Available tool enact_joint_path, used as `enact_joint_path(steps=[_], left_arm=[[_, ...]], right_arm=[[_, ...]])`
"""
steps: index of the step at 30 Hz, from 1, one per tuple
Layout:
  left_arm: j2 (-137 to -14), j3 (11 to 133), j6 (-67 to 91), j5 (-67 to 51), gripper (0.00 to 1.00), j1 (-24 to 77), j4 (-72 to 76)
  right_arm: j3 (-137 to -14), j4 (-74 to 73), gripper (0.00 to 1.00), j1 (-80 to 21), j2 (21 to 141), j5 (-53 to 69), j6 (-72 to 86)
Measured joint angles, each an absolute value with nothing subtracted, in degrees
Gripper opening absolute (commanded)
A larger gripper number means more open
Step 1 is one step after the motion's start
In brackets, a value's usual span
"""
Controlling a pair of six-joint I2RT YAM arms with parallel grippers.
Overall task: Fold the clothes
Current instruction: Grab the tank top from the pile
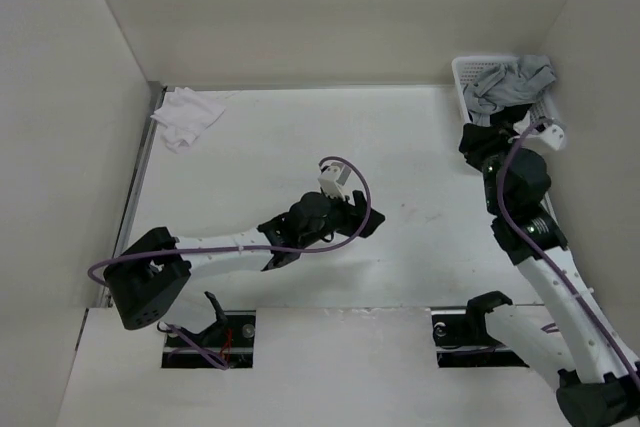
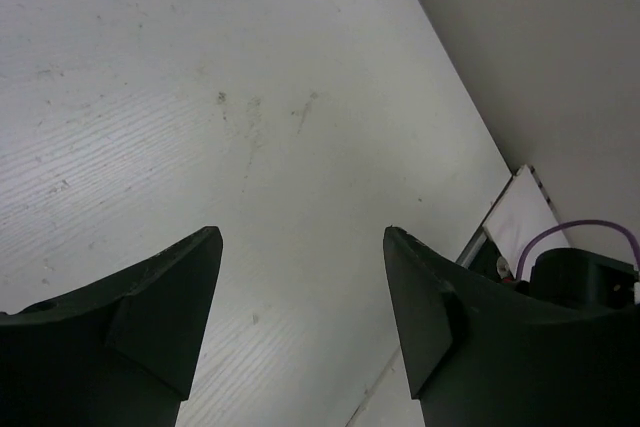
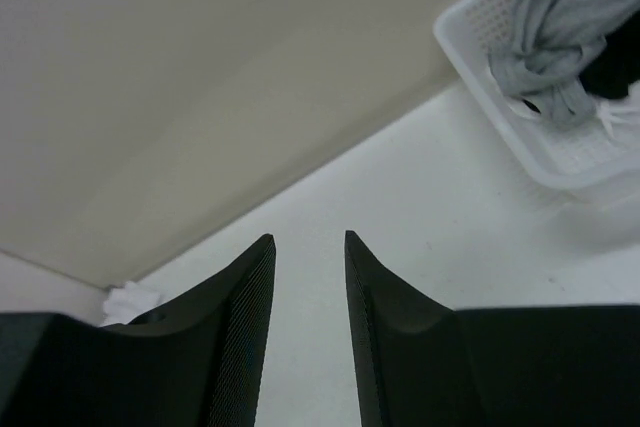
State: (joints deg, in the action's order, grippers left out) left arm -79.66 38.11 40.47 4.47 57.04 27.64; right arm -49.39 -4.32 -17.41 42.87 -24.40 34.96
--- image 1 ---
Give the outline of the grey tank top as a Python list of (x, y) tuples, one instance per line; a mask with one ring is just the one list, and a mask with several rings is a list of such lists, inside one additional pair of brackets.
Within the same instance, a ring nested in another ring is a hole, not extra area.
[(463, 87), (463, 98), (474, 125), (488, 127), (491, 117), (507, 109), (541, 100), (557, 80), (546, 55), (524, 55), (487, 66)]

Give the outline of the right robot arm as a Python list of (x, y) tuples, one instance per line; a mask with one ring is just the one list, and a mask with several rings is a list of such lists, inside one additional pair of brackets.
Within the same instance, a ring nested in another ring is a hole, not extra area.
[(459, 151), (482, 174), (485, 202), (499, 247), (536, 291), (557, 336), (520, 315), (494, 291), (468, 301), (464, 331), (513, 351), (553, 390), (572, 426), (615, 426), (639, 415), (639, 357), (608, 321), (582, 279), (559, 225), (542, 205), (551, 186), (544, 158), (524, 146), (539, 125), (522, 133), (467, 124)]

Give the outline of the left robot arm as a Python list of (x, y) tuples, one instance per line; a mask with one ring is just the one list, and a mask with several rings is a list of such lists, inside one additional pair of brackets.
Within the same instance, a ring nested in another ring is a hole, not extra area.
[(238, 234), (189, 238), (153, 228), (105, 267), (104, 281), (125, 329), (161, 321), (186, 327), (210, 346), (223, 337), (225, 323), (211, 311), (188, 313), (181, 293), (189, 282), (279, 269), (305, 254), (338, 249), (337, 236), (368, 238), (385, 220), (362, 191), (347, 198), (308, 192), (287, 211)]

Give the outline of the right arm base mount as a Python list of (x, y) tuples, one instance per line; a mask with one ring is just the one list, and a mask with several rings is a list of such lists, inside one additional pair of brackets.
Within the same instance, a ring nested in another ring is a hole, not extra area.
[(440, 368), (528, 367), (485, 330), (476, 331), (464, 309), (433, 309), (430, 314), (436, 362)]

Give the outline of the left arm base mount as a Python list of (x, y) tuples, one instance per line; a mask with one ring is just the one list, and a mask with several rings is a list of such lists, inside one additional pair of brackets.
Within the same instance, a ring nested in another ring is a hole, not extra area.
[[(230, 369), (254, 365), (256, 311), (228, 311), (227, 325), (199, 345), (222, 358)], [(156, 330), (165, 335), (161, 367), (164, 369), (212, 369), (213, 366), (161, 322)]]

